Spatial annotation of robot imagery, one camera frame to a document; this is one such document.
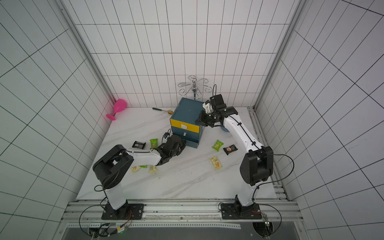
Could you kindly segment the teal drawer cabinet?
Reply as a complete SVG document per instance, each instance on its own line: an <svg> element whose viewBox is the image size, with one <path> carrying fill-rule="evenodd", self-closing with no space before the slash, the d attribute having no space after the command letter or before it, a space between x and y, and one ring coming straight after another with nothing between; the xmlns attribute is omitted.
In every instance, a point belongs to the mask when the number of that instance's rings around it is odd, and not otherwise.
<svg viewBox="0 0 384 240"><path fill-rule="evenodd" d="M197 125L196 119L198 118L199 113L202 110L204 110L203 102L187 98L181 98L178 106L176 107L170 119L175 119L178 121Z"/></svg>

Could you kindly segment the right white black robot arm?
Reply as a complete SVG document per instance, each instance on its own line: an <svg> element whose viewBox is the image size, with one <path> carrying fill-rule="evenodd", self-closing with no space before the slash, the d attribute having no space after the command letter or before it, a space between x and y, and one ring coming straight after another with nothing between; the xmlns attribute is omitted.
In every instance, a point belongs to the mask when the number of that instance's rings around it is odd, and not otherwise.
<svg viewBox="0 0 384 240"><path fill-rule="evenodd" d="M265 147L252 135L242 122L238 111L224 103L221 94L210 97L203 103L203 110L196 120L204 127L215 127L220 123L237 142L239 150L245 155L240 165L243 184L240 192L231 204L219 204L224 220L260 220L263 218L259 204L254 202L254 195L260 185L266 183L273 174L274 152Z"/></svg>

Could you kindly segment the black brown cookie packet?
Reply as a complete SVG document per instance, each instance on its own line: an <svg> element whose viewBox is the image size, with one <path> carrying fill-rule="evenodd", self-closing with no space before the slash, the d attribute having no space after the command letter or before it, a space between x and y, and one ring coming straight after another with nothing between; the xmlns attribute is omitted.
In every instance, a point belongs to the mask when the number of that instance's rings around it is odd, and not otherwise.
<svg viewBox="0 0 384 240"><path fill-rule="evenodd" d="M237 151L238 148L235 145L230 145L229 147L224 147L223 150L226 153L226 155L228 156L229 154Z"/></svg>

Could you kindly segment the yellow drawer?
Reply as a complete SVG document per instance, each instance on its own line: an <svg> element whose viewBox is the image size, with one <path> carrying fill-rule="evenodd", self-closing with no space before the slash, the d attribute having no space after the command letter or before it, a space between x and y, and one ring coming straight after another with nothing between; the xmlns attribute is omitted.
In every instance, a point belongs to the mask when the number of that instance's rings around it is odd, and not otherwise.
<svg viewBox="0 0 384 240"><path fill-rule="evenodd" d="M194 133L200 132L200 126L199 125L182 122L182 121L178 121L175 119L170 119L170 122L171 122L172 127L179 128L179 129L186 130L186 131L190 131L190 132L194 132Z"/></svg>

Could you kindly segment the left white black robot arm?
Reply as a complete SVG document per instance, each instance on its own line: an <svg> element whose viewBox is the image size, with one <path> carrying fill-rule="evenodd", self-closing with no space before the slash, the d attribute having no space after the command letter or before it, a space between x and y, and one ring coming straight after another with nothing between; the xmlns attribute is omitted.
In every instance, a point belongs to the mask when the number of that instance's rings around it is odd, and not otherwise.
<svg viewBox="0 0 384 240"><path fill-rule="evenodd" d="M172 157L179 156L185 147L185 140L172 135L159 147L146 152L129 151L122 145L109 150L93 165L93 171L108 200L102 220L140 220L145 205L128 203L121 185L122 179L133 167L168 163Z"/></svg>

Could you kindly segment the teal bottom drawer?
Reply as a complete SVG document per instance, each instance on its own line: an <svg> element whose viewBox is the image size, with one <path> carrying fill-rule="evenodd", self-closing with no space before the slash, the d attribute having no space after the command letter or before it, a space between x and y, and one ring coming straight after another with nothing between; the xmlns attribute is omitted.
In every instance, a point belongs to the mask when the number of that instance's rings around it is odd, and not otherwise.
<svg viewBox="0 0 384 240"><path fill-rule="evenodd" d="M195 148L195 149L198 148L199 143L200 143L199 139L187 138L187 137L184 137L184 136L182 136L182 139L186 142L186 145L188 147L192 147L192 148Z"/></svg>

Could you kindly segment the cream cookie packet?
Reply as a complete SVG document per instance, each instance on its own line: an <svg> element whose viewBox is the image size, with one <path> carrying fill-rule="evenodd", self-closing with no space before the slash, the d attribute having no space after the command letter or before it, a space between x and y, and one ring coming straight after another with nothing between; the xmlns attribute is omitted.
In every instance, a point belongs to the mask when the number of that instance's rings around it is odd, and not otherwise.
<svg viewBox="0 0 384 240"><path fill-rule="evenodd" d="M149 173L155 173L157 171L158 171L157 166L150 166Z"/></svg>
<svg viewBox="0 0 384 240"><path fill-rule="evenodd" d="M220 163L220 161L219 161L217 156L214 156L214 157L210 158L210 161L213 164L213 167L214 167L215 170L219 170L219 169L221 169L223 167L221 165L221 163Z"/></svg>
<svg viewBox="0 0 384 240"><path fill-rule="evenodd" d="M136 166L136 167L132 167L131 170L133 173L137 172L141 167L140 166Z"/></svg>

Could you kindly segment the teal drawer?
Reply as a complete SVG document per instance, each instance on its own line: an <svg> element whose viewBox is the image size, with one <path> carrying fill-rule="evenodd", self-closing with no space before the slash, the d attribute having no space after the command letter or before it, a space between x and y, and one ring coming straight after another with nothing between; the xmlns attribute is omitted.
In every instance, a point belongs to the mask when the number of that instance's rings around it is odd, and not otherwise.
<svg viewBox="0 0 384 240"><path fill-rule="evenodd" d="M182 136L182 139L186 142L186 145L188 147L192 147L192 148L195 148L195 149L198 148L199 143L200 143L199 139L187 138L187 137L184 137L184 136Z"/></svg>
<svg viewBox="0 0 384 240"><path fill-rule="evenodd" d="M193 141L193 142L198 142L200 141L202 134L203 134L204 128L201 127L200 130L196 132L192 132L189 130L184 130L181 128L177 127L172 127L172 132L174 135L180 136L182 139Z"/></svg>

